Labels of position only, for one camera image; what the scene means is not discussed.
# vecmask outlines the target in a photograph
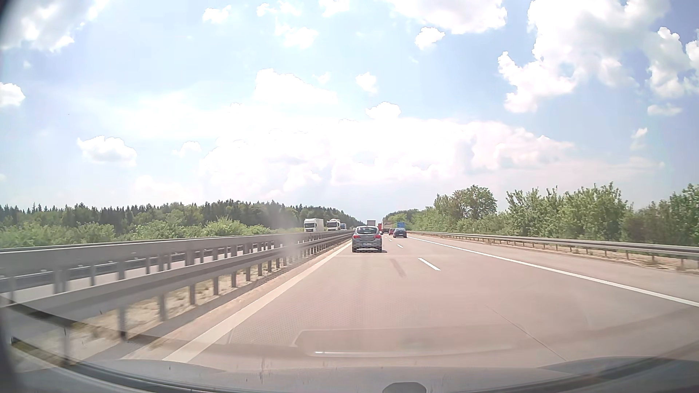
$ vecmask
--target truck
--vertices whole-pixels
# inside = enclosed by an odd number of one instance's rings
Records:
[[[337,218],[332,218],[328,220],[328,230],[329,231],[339,231],[340,230],[340,220]]]
[[[322,218],[306,218],[303,221],[304,232],[325,232],[325,221]]]

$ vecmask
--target truck cab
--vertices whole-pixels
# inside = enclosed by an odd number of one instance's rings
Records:
[[[322,218],[306,218],[303,221],[304,232],[325,232],[325,223]]]

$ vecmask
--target road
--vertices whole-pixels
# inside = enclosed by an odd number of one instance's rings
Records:
[[[318,259],[156,358],[226,370],[699,359],[681,350],[699,339],[697,276],[419,236]]]

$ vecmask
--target guardrail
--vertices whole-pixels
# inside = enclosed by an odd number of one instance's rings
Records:
[[[65,281],[60,288],[62,291],[40,299],[12,303],[4,307],[10,314],[10,325],[17,329],[21,326],[24,337],[37,336],[52,329],[56,325],[66,328],[87,318],[101,315],[110,310],[118,310],[117,323],[122,339],[127,337],[127,308],[133,303],[146,299],[157,298],[160,320],[167,320],[166,294],[184,287],[189,288],[189,303],[196,304],[195,285],[211,280],[214,295],[219,294],[219,277],[231,274],[231,286],[237,287],[236,275],[240,270],[245,271],[246,281],[251,281],[251,268],[257,265],[257,274],[262,276],[262,266],[267,263],[267,270],[272,271],[275,263],[279,269],[294,259],[304,258],[320,252],[332,245],[349,239],[352,231],[312,232],[302,234],[276,234],[260,236],[235,236],[229,238],[207,238],[186,241],[159,241],[154,243],[122,243],[115,245],[96,245],[94,247],[65,248],[59,250],[34,250],[25,254],[15,254],[18,260],[8,266],[2,266],[9,273],[26,271],[26,269],[54,269],[57,277],[60,272],[73,267],[77,260],[91,262],[105,259],[116,260],[119,267],[118,280],[86,288],[66,291]],[[236,250],[238,245],[232,241],[244,241],[243,254],[229,255],[230,250]],[[257,252],[253,252],[253,244],[257,244]],[[194,251],[210,250],[212,260],[194,263]],[[173,254],[185,255],[185,266],[177,269],[166,269],[164,256]],[[158,271],[141,276],[125,278],[127,258],[140,258],[147,261],[157,258]],[[8,262],[2,255],[3,262]],[[35,323],[37,320],[47,324]]]
[[[455,238],[460,240],[468,241],[479,241],[483,243],[499,243],[505,244],[512,243],[517,245],[518,243],[531,244],[532,248],[535,244],[543,245],[545,249],[547,245],[552,246],[555,250],[559,249],[559,246],[568,247],[572,252],[572,249],[582,248],[585,249],[585,253],[589,253],[590,250],[602,250],[607,256],[607,251],[615,252],[625,252],[626,259],[629,259],[629,253],[651,255],[651,258],[655,260],[655,256],[667,255],[671,257],[678,257],[681,259],[681,266],[684,267],[685,259],[699,259],[699,247],[692,247],[688,245],[665,245],[665,244],[651,244],[651,243],[624,243],[618,241],[590,241],[590,240],[580,240],[580,239],[564,239],[564,238],[535,238],[535,237],[523,237],[523,236],[502,236],[502,235],[480,235],[480,234],[454,234],[449,232],[427,232],[427,231],[408,231],[410,234],[425,235],[425,236],[436,236],[441,238]]]
[[[0,293],[9,293],[9,299],[15,300],[16,291],[53,284],[56,294],[68,290],[68,283],[80,278],[89,278],[89,284],[95,285],[98,276],[110,273],[122,279],[129,270],[145,268],[149,273],[151,267],[169,270],[173,262],[185,261],[189,266],[197,259],[203,262],[204,257],[237,255],[246,252],[245,244],[260,251],[323,236],[331,234],[300,232],[5,249],[0,250]]]

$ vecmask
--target lane marking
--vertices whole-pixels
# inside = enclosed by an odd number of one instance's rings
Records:
[[[339,250],[337,250],[337,251],[333,252],[332,254],[328,255],[327,257],[323,258],[323,260],[321,260],[320,262],[317,262],[315,265],[302,271],[297,276],[294,276],[293,278],[289,279],[289,281],[287,281],[287,282],[281,284],[280,286],[276,287],[275,289],[267,292],[261,298],[257,299],[256,301],[253,301],[252,303],[248,304],[247,306],[241,308],[237,313],[235,313],[235,314],[231,315],[230,317],[226,318],[225,320],[221,321],[216,326],[214,326],[211,329],[207,330],[206,332],[202,333],[199,337],[184,344],[181,348],[178,348],[175,352],[172,352],[171,354],[166,356],[163,360],[167,360],[170,362],[180,362],[180,363],[189,362],[190,360],[195,358],[195,356],[202,353],[211,344],[213,344],[216,341],[218,341],[219,339],[221,339],[221,337],[225,336],[229,331],[231,331],[232,329],[234,329],[235,327],[237,327],[238,325],[243,323],[247,318],[251,317],[257,311],[260,311],[260,309],[262,309],[264,306],[268,305],[272,300],[278,298],[281,294],[286,292],[289,288],[293,287],[295,284],[297,284],[302,279],[308,277],[311,273],[318,270],[318,268],[323,266],[326,262],[328,262],[330,259],[333,259],[333,257],[335,257],[337,254],[341,253],[342,251],[345,250],[345,248],[348,248],[351,245],[352,245],[352,242],[349,242],[348,244],[341,247]]]
[[[423,261],[427,266],[430,266],[432,269],[439,270],[439,271],[442,270],[442,269],[440,269],[440,268],[434,266],[433,264],[427,262],[426,260],[424,260],[424,259],[422,259],[422,258],[418,258],[418,259],[421,260],[421,261]]]
[[[497,255],[486,254],[485,252],[478,252],[478,251],[468,250],[468,249],[466,249],[466,248],[456,247],[456,246],[454,246],[454,245],[448,245],[448,244],[443,244],[443,243],[437,243],[437,242],[435,242],[435,241],[429,241],[429,240],[424,240],[424,239],[415,238],[415,237],[414,237],[413,239],[419,240],[419,241],[425,241],[425,242],[427,242],[427,243],[432,243],[432,244],[437,244],[437,245],[443,245],[443,246],[445,246],[445,247],[455,248],[455,249],[461,250],[461,251],[472,252],[473,254],[484,255],[485,257],[492,257],[492,258],[496,258],[496,259],[501,259],[501,260],[503,260],[503,261],[514,262],[515,264],[521,264],[521,265],[524,265],[524,266],[535,267],[535,268],[537,268],[537,269],[542,269],[542,270],[546,270],[546,271],[552,271],[552,272],[554,272],[554,273],[565,274],[566,276],[570,276],[570,277],[582,278],[583,280],[593,281],[593,282],[595,282],[595,283],[600,283],[600,284],[604,284],[604,285],[610,285],[610,286],[612,286],[612,287],[621,288],[621,289],[623,289],[623,290],[630,290],[630,291],[638,292],[638,293],[640,293],[640,294],[647,294],[647,295],[650,295],[650,296],[659,297],[660,299],[676,301],[677,303],[686,304],[687,306],[699,307],[699,302],[697,302],[697,301],[682,299],[682,298],[675,297],[675,296],[670,296],[670,295],[666,295],[666,294],[661,294],[661,293],[659,293],[659,292],[653,292],[653,291],[649,291],[649,290],[642,290],[641,288],[631,287],[631,286],[629,286],[629,285],[614,283],[614,282],[612,282],[612,281],[601,280],[601,279],[599,279],[599,278],[594,278],[594,277],[583,276],[582,274],[571,273],[571,272],[569,272],[569,271],[553,269],[553,268],[546,267],[546,266],[540,266],[540,265],[530,264],[530,263],[528,263],[528,262],[522,262],[522,261],[518,261],[518,260],[516,260],[516,259],[510,259],[510,258],[505,258],[505,257],[499,257],[499,256],[497,256]]]

